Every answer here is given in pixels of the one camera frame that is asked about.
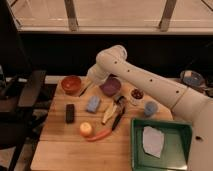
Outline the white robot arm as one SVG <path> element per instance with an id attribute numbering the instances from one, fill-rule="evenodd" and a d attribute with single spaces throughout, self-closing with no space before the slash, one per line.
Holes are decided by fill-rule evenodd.
<path id="1" fill-rule="evenodd" d="M 126 61 L 127 51 L 114 45 L 96 55 L 87 76 L 101 85 L 110 74 L 128 81 L 192 124 L 189 171 L 213 171 L 213 98 L 176 81 L 156 75 Z"/>

